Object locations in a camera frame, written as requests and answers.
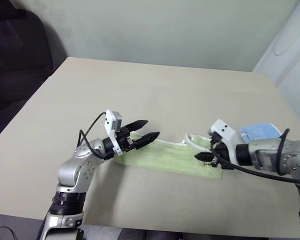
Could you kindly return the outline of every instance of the blue towel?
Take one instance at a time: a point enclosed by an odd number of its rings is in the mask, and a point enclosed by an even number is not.
[[[278,128],[269,122],[244,126],[241,128],[240,133],[246,144],[249,144],[252,140],[277,139],[281,136]]]

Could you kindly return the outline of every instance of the light green cloth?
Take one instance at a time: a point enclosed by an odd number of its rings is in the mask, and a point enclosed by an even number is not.
[[[137,140],[139,135],[131,133],[131,139]],[[222,177],[220,167],[211,167],[197,160],[194,155],[209,152],[210,140],[187,133],[186,144],[172,143],[156,139],[138,150],[115,155],[114,160],[122,165],[153,169],[164,172],[190,175],[201,178],[219,180]]]

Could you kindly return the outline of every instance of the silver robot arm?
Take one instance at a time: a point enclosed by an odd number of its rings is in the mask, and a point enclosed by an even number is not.
[[[86,193],[96,168],[115,154],[142,148],[159,135],[159,132],[151,132],[136,141],[131,140],[130,132],[142,128],[148,121],[138,120],[123,127],[121,121],[118,112],[107,110],[104,126],[108,137],[88,142],[84,135],[85,144],[79,145],[72,157],[61,165],[56,193],[43,221],[39,240],[83,239],[84,232],[78,227],[83,221]]]
[[[202,161],[211,161],[213,167],[221,164],[223,169],[237,169],[263,178],[295,183],[300,200],[300,140],[287,140],[288,132],[287,129],[280,138],[252,140],[246,144],[235,130],[218,119],[208,131],[213,153],[211,158],[204,152],[195,157]],[[279,176],[242,166],[254,166],[257,170],[275,172]],[[286,174],[291,178],[281,177]]]

